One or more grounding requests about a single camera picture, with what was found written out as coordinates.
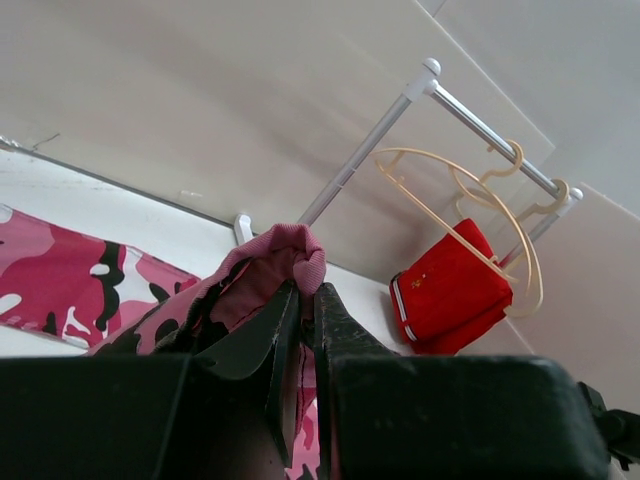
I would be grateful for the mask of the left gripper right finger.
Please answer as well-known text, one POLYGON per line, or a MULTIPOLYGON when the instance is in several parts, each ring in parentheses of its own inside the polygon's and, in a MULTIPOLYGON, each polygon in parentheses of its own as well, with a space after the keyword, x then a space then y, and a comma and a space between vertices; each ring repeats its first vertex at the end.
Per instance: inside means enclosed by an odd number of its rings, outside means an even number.
POLYGON ((314 297, 322 479, 604 479, 575 381, 537 356, 403 356, 314 297))

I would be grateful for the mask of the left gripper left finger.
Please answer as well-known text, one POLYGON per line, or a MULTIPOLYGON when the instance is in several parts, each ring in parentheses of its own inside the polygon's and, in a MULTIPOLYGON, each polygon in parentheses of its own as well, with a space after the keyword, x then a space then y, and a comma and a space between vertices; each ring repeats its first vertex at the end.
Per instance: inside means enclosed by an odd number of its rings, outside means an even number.
POLYGON ((281 479, 296 423, 300 295, 198 354, 8 358, 5 479, 281 479))

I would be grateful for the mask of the pink camouflage trousers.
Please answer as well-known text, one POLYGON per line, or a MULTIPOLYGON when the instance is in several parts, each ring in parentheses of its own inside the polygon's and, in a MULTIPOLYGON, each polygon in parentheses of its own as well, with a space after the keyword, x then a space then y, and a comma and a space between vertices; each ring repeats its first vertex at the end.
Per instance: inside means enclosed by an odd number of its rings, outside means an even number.
POLYGON ((135 249, 1 211, 1 321, 80 346, 68 357, 198 354, 258 315, 286 282, 300 295, 295 441, 315 398, 314 356, 304 343, 326 274, 310 229, 276 224, 197 278, 135 249))

